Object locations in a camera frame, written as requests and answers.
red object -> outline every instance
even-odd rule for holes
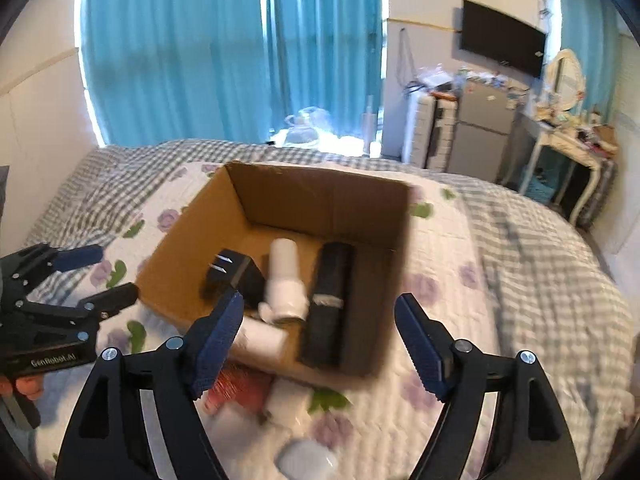
[[[239,365],[225,364],[213,386],[206,391],[204,410],[215,415],[230,400],[240,404],[248,412],[262,413],[269,396],[273,376]]]

green leaf pattern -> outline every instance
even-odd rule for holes
[[[433,215],[433,204],[431,202],[420,202],[417,204],[411,204],[409,212],[412,216],[427,219]]]
[[[456,194],[448,187],[445,187],[442,189],[442,196],[444,197],[444,200],[453,200],[456,197]]]
[[[109,281],[105,284],[106,288],[113,288],[124,278],[127,273],[127,266],[122,260],[117,260],[113,266],[113,270],[109,276]]]
[[[332,408],[335,410],[343,410],[350,405],[349,399],[343,394],[330,388],[316,388],[307,411],[311,414],[317,410],[328,412]]]
[[[122,235],[123,238],[135,238],[136,235],[142,230],[142,228],[145,226],[145,221],[144,220],[140,220],[138,222],[136,222],[135,224],[133,224],[129,230],[124,233]]]
[[[131,320],[127,322],[127,328],[131,334],[131,353],[139,354],[145,346],[146,329],[139,321]]]

mirror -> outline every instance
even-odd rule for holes
[[[584,98],[585,79],[574,51],[558,52],[545,71],[545,87],[558,95],[558,109],[570,110]]]

purple flower pattern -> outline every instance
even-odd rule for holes
[[[344,446],[353,434],[353,424],[340,413],[325,412],[319,417],[312,429],[313,439],[329,449]]]
[[[106,283],[111,275],[113,267],[109,260],[103,260],[99,264],[94,266],[94,270],[91,271],[89,281],[93,286],[100,286]]]
[[[130,353],[131,336],[121,328],[114,328],[107,335],[107,345],[104,348],[114,347],[122,354]]]
[[[438,282],[426,274],[406,274],[403,288],[412,293],[423,308],[434,305],[440,297]]]
[[[149,261],[149,258],[151,256],[147,256],[144,260],[142,260],[139,264],[138,264],[138,268],[136,269],[136,276],[140,274],[140,272],[142,272],[142,269],[145,268],[146,263]]]
[[[180,177],[185,176],[187,174],[187,168],[184,166],[180,169],[176,170],[172,176],[169,177],[169,182],[173,182],[174,180],[178,180]]]
[[[460,266],[458,269],[460,276],[460,282],[468,288],[478,288],[478,276],[476,275],[476,268],[473,263],[468,262],[465,265]]]
[[[56,464],[56,462],[50,458],[47,458],[42,464],[42,470],[44,471],[45,475],[51,478],[51,480],[53,480],[53,477],[56,475],[57,465],[58,464]]]
[[[158,216],[158,229],[163,233],[167,232],[175,224],[175,221],[180,217],[175,209],[165,209]]]
[[[438,399],[422,386],[415,371],[411,371],[402,381],[402,398],[414,407],[414,410],[426,412],[437,405]]]
[[[409,191],[409,200],[412,204],[417,204],[424,201],[424,190],[421,186],[411,186]]]

white wall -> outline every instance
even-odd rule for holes
[[[613,121],[619,173],[591,233],[640,330],[640,46],[634,38],[620,36],[620,56]]]
[[[30,0],[0,44],[0,255],[18,249],[97,141],[74,48],[74,0]]]
[[[473,0],[493,7],[522,20],[523,22],[545,29],[545,23],[539,19],[542,0]],[[385,123],[382,135],[382,152],[384,155],[398,156],[402,149],[406,101],[402,97],[402,85],[406,80],[398,81],[396,73],[399,64],[399,33],[404,27],[408,33],[416,68],[421,66],[435,67],[441,63],[447,70],[456,70],[466,65],[476,70],[500,70],[516,78],[525,86],[530,79],[517,73],[500,69],[480,56],[460,51],[455,45],[457,35],[449,30],[434,27],[411,25],[393,20],[409,20],[428,23],[436,27],[449,29],[460,28],[460,9],[462,0],[389,0],[389,17],[387,25],[387,64],[384,89]],[[411,76],[406,69],[404,78]]]

